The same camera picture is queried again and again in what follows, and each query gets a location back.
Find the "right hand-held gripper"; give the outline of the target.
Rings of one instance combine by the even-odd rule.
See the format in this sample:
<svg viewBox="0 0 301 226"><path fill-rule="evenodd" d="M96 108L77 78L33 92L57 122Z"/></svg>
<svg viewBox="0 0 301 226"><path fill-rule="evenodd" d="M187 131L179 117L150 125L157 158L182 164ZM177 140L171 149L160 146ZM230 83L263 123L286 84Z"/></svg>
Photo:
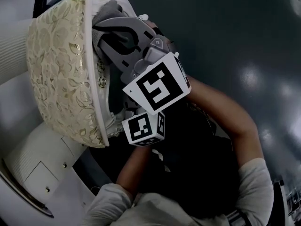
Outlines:
<svg viewBox="0 0 301 226"><path fill-rule="evenodd" d="M122 75L126 84L123 92L150 114L155 115L190 93L191 85L178 58L179 53L157 26L137 17L115 17L101 21L92 28L104 32L123 29L154 31L141 57L134 61L129 72ZM128 68L128 49L120 37L104 34L98 47L120 71L125 72Z"/></svg>

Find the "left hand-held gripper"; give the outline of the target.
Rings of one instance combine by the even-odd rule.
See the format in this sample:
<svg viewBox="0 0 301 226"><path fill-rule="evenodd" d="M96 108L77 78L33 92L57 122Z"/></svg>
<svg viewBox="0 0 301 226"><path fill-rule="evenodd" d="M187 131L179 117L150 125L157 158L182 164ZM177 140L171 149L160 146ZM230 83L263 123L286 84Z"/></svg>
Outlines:
<svg viewBox="0 0 301 226"><path fill-rule="evenodd" d="M129 144L148 146L165 139L166 117L162 112L152 115L139 107L135 112L127 110L126 116L122 126Z"/></svg>

